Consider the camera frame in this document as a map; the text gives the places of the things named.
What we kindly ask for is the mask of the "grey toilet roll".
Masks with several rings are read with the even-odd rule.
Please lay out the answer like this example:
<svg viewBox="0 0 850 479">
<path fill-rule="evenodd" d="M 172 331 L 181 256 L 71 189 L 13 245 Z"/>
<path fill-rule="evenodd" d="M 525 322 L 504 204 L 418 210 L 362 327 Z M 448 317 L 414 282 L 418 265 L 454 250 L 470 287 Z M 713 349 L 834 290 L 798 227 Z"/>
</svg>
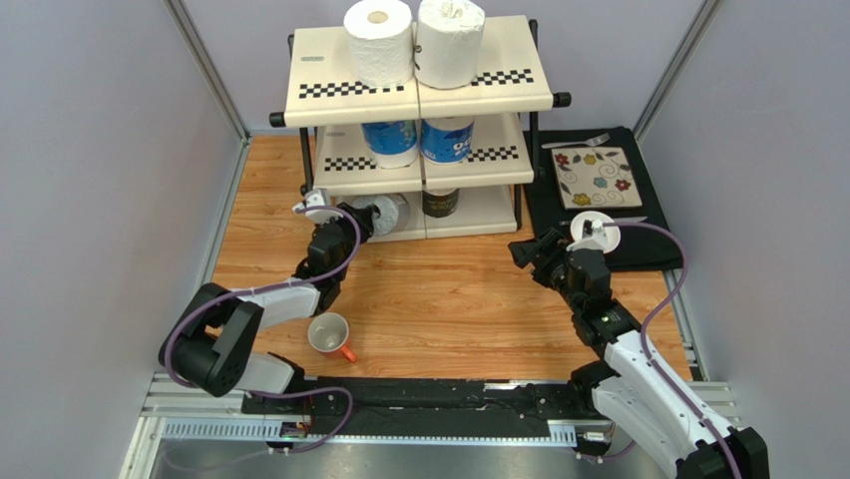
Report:
<svg viewBox="0 0 850 479">
<path fill-rule="evenodd" d="M 377 208 L 372 215 L 375 238 L 403 231 L 410 221 L 411 208 L 400 194 L 381 194 L 354 197 L 351 204 L 358 209 Z"/>
</svg>

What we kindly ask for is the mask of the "brown toilet roll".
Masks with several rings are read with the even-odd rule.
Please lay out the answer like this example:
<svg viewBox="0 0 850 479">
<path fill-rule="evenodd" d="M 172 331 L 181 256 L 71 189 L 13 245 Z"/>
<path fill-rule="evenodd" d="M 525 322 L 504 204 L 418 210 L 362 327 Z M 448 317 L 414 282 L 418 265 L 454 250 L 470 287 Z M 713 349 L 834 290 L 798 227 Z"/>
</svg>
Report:
<svg viewBox="0 0 850 479">
<path fill-rule="evenodd" d="M 425 189 L 422 192 L 422 211 L 425 216 L 435 219 L 453 215 L 459 204 L 459 189 Z"/>
</svg>

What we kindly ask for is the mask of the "blue plastic roll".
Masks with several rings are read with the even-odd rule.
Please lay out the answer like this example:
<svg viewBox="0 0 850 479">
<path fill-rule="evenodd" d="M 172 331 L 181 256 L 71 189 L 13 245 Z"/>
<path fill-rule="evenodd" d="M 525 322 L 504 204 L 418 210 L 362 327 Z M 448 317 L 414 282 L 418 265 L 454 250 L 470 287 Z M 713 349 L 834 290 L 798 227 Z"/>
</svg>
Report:
<svg viewBox="0 0 850 479">
<path fill-rule="evenodd" d="M 371 159 L 378 168 L 401 169 L 419 158 L 415 120 L 364 123 L 361 129 Z"/>
</svg>

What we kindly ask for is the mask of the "blue label roll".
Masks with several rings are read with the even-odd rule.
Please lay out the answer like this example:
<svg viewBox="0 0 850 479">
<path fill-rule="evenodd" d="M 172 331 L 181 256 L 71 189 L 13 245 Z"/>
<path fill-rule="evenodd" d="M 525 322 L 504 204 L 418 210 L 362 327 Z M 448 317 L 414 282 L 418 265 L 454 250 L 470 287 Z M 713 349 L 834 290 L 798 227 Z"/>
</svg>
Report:
<svg viewBox="0 0 850 479">
<path fill-rule="evenodd" d="M 466 160 L 472 151 L 474 125 L 474 117 L 423 119 L 419 141 L 421 155 L 440 165 Z"/>
</svg>

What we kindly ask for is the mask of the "plain white toilet roll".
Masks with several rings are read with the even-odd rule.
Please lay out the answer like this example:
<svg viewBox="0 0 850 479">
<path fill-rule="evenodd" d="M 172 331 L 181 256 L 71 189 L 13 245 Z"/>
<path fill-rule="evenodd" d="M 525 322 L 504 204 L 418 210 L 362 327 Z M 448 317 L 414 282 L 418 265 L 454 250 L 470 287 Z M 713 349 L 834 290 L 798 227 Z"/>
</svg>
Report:
<svg viewBox="0 0 850 479">
<path fill-rule="evenodd" d="M 368 87 L 403 86 L 414 75 L 412 12 L 402 1 L 358 1 L 345 13 L 357 79 Z"/>
</svg>

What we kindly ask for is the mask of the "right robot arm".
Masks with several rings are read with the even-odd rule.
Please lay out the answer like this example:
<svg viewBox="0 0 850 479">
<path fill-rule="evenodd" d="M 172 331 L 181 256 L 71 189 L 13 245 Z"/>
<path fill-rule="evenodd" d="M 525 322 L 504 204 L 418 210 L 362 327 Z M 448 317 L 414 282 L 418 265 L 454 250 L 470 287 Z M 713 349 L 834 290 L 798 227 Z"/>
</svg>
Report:
<svg viewBox="0 0 850 479">
<path fill-rule="evenodd" d="M 623 223 L 585 221 L 565 237 L 550 230 L 512 241 L 515 266 L 559 294 L 577 337 L 598 360 L 570 382 L 589 408 L 619 426 L 669 478 L 767 478 L 767 444 L 713 409 L 661 357 L 638 321 L 613 294 L 605 255 L 619 244 Z"/>
</svg>

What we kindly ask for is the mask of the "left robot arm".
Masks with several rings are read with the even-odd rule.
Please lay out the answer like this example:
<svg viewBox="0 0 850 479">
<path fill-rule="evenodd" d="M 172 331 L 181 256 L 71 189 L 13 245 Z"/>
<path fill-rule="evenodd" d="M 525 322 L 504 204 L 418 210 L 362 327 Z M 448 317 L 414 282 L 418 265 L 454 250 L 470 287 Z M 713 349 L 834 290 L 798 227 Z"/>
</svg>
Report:
<svg viewBox="0 0 850 479">
<path fill-rule="evenodd" d="M 328 311 L 381 216 L 374 205 L 346 203 L 306 208 L 304 213 L 319 222 L 293 277 L 241 290 L 214 282 L 198 289 L 159 351 L 159 363 L 175 383 L 213 397 L 233 390 L 264 396 L 286 391 L 295 376 L 294 364 L 254 351 L 257 335 Z"/>
</svg>

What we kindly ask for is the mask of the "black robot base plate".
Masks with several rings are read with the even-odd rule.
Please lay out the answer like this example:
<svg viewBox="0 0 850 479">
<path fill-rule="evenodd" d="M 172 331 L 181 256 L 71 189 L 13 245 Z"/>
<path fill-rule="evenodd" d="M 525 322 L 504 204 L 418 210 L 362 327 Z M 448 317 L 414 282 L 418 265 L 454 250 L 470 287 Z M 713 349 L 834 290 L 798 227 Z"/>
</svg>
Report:
<svg viewBox="0 0 850 479">
<path fill-rule="evenodd" d="M 613 428 L 568 381 L 318 376 L 298 379 L 291 389 L 311 395 L 250 394 L 241 410 L 310 419 L 311 432 L 319 434 L 344 420 L 342 434 L 371 438 L 530 439 L 549 436 L 557 425 L 604 433 Z"/>
</svg>

